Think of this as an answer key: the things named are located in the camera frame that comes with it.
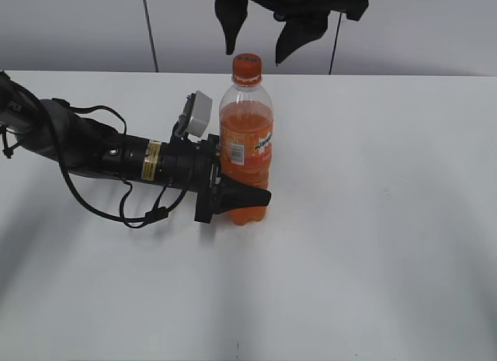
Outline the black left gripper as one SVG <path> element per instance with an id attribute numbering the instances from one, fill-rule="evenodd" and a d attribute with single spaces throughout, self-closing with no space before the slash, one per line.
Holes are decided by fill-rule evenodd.
<path id="1" fill-rule="evenodd" d="M 209 134 L 206 140 L 192 142 L 188 137 L 171 137 L 161 146 L 161 185 L 165 189 L 179 189 L 181 193 L 167 207 L 172 212 L 188 192 L 196 194 L 194 220 L 209 224 L 214 214 L 214 180 L 221 169 L 220 138 Z M 267 207 L 271 192 L 249 186 L 232 178 L 221 178 L 216 185 L 215 213 L 249 208 Z"/>

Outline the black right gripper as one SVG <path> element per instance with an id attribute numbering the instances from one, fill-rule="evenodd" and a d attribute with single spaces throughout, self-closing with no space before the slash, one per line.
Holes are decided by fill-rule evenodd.
<path id="1" fill-rule="evenodd" d="M 248 2 L 271 11 L 278 22 L 285 22 L 275 48 L 275 63 L 282 64 L 291 54 L 319 40 L 328 30 L 330 12 L 360 20 L 369 0 L 214 0 L 214 13 L 224 34 L 225 53 L 235 51 L 238 34 L 248 16 Z"/>

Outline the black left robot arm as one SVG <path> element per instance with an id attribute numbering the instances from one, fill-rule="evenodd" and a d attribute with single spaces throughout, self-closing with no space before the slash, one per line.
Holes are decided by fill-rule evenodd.
<path id="1" fill-rule="evenodd" d="M 186 98 L 182 113 L 168 142 L 129 135 L 89 118 L 98 110 L 114 116 L 116 110 L 103 105 L 78 108 L 63 99 L 38 99 L 32 92 L 1 73 L 2 152 L 11 158 L 24 148 L 58 163 L 73 197 L 91 213 L 138 229 L 164 220 L 188 192 L 196 194 L 194 219 L 208 224 L 215 214 L 248 207 L 265 207 L 271 194 L 245 185 L 221 171 L 220 138 L 201 137 L 210 121 L 212 100 L 200 91 Z M 87 203 L 71 180 L 72 175 L 115 179 L 131 187 L 135 182 L 178 189 L 176 200 L 165 207 L 156 199 L 143 217 L 126 217 L 126 198 L 116 215 Z"/>

